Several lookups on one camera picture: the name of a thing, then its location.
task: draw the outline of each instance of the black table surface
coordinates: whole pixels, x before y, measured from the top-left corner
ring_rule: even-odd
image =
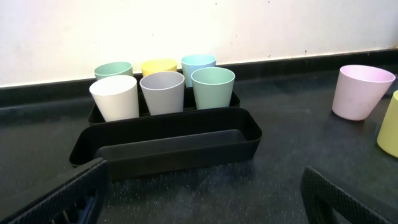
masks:
[[[307,223],[299,191],[308,165],[398,207],[398,159],[376,145],[390,99],[362,122],[331,112],[337,71],[236,82],[263,131],[251,161],[113,182],[98,223]],[[72,169],[91,98],[0,109],[0,198]]]

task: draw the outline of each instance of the tray with cups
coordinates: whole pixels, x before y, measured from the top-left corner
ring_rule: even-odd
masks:
[[[95,69],[95,105],[70,154],[77,167],[108,160],[112,179],[251,159],[261,129],[239,108],[235,75],[213,55],[146,61],[135,78],[127,62]]]

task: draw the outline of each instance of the empty black tray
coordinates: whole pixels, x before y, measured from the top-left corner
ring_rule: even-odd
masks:
[[[261,129],[241,108],[219,108],[113,121],[86,128],[69,161],[109,162],[112,179],[251,159]]]
[[[229,106],[239,107],[240,104],[241,101],[239,100],[238,96],[234,92],[232,92],[231,102],[229,103]],[[140,117],[150,116],[144,94],[141,91],[138,91],[138,107]],[[185,88],[183,111],[193,111],[196,109],[197,106],[195,102],[195,96],[193,95],[193,88]],[[105,123],[105,120],[102,117],[100,109],[98,109],[97,105],[94,105],[93,109],[91,110],[90,116],[88,117],[88,122],[90,125]]]

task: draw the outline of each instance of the yellow cup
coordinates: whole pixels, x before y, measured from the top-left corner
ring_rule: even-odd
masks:
[[[377,143],[384,151],[398,157],[398,91],[392,96]]]
[[[173,59],[148,60],[141,65],[142,75],[147,76],[156,72],[177,71],[177,62]]]

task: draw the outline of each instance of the cup rim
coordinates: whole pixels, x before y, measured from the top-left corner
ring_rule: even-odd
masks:
[[[143,62],[143,63],[141,64],[141,70],[145,70],[145,71],[156,71],[156,69],[144,68],[144,66],[146,65],[146,63],[150,63],[150,62],[154,62],[154,61],[160,61],[160,60],[167,60],[167,61],[173,63],[172,66],[167,67],[167,68],[163,68],[164,70],[171,69],[171,68],[174,68],[174,67],[177,66],[177,61],[174,60],[174,59],[171,59],[171,58],[159,58],[159,59],[150,59],[150,60],[146,60],[145,62]]]
[[[120,91],[116,91],[115,93],[112,93],[112,94],[101,94],[101,93],[93,91],[94,86],[98,85],[99,83],[106,82],[106,81],[108,81],[109,79],[112,79],[112,78],[120,78],[120,77],[125,77],[125,78],[128,77],[127,79],[131,79],[132,78],[132,80],[133,80],[132,86],[130,86],[129,88],[126,88],[126,89],[122,88]],[[114,75],[114,76],[111,76],[111,77],[106,77],[106,78],[102,78],[100,80],[95,81],[93,84],[90,85],[89,91],[90,91],[91,94],[96,95],[96,96],[114,96],[114,95],[118,95],[118,94],[127,92],[130,89],[134,88],[135,86],[137,86],[137,79],[134,78],[133,76],[130,76],[130,75]]]
[[[363,79],[363,78],[356,78],[356,77],[353,77],[352,75],[348,75],[346,72],[343,71],[344,68],[352,67],[352,66],[367,67],[367,68],[380,70],[380,71],[390,75],[392,78],[390,80],[388,80],[388,81],[370,81],[370,80],[366,80],[366,79]],[[391,72],[389,72],[389,71],[387,71],[385,69],[377,68],[377,67],[373,67],[373,66],[369,66],[369,65],[345,65],[345,66],[342,66],[340,68],[340,73],[345,75],[345,76],[347,76],[347,77],[353,78],[355,80],[359,80],[359,81],[362,81],[362,82],[368,82],[368,83],[389,83],[389,82],[393,82],[397,78],[393,73],[391,73]]]
[[[177,73],[177,74],[179,74],[180,76],[182,76],[182,81],[179,82],[178,84],[174,85],[174,86],[167,87],[167,88],[162,88],[162,89],[153,89],[153,88],[144,87],[144,86],[142,85],[141,82],[142,82],[145,78],[147,78],[147,77],[149,77],[149,76],[151,76],[151,75],[159,75],[159,73]],[[185,82],[185,76],[182,75],[181,73],[179,73],[179,72],[173,72],[173,71],[162,71],[162,72],[155,72],[155,73],[152,73],[152,74],[150,74],[150,75],[144,76],[144,77],[141,78],[141,80],[139,81],[139,85],[141,86],[141,88],[144,88],[144,89],[146,89],[146,90],[162,91],[162,90],[169,90],[169,89],[171,89],[171,88],[175,88],[176,86],[179,86],[179,85],[181,85],[181,83],[184,83],[184,82]]]
[[[128,69],[126,69],[126,70],[123,70],[123,71],[120,71],[120,72],[116,72],[116,73],[112,73],[112,74],[99,74],[99,73],[95,72],[97,69],[99,69],[102,66],[106,66],[106,65],[110,65],[110,64],[114,64],[114,63],[128,63],[130,65],[130,67]],[[100,65],[100,66],[96,67],[94,69],[94,74],[95,75],[99,75],[99,76],[111,76],[111,75],[117,75],[117,74],[122,73],[122,72],[126,72],[126,71],[130,70],[131,68],[132,68],[132,64],[129,63],[129,62],[110,62],[110,63],[106,63],[106,64],[103,64],[103,65]]]
[[[231,73],[234,75],[234,77],[233,77],[230,81],[228,81],[228,82],[217,83],[217,84],[203,83],[203,82],[199,82],[199,81],[195,80],[195,79],[193,78],[193,74],[195,74],[195,72],[197,72],[197,71],[204,70],[204,69],[217,69],[217,70],[220,69],[220,70],[227,70],[227,71],[231,72]],[[232,71],[229,70],[229,69],[226,69],[226,68],[221,68],[221,67],[206,67],[206,68],[199,68],[198,70],[195,70],[194,72],[192,72],[192,74],[191,74],[191,79],[192,79],[192,82],[195,81],[195,82],[200,83],[200,84],[203,84],[203,85],[224,85],[224,84],[233,82],[233,81],[235,80],[235,73],[232,72]]]
[[[212,60],[211,62],[208,62],[208,63],[203,63],[203,64],[185,63],[185,62],[183,61],[183,60],[184,60],[185,58],[187,58],[187,57],[199,56],[199,55],[212,56],[212,57],[214,58],[214,60]],[[208,65],[208,64],[211,64],[211,63],[213,63],[213,62],[215,62],[215,61],[217,61],[217,58],[216,58],[216,56],[214,56],[214,55],[212,55],[212,54],[191,54],[191,55],[186,55],[186,56],[184,56],[183,58],[181,58],[181,64],[184,64],[184,65],[197,65],[197,66],[200,66],[200,65]]]

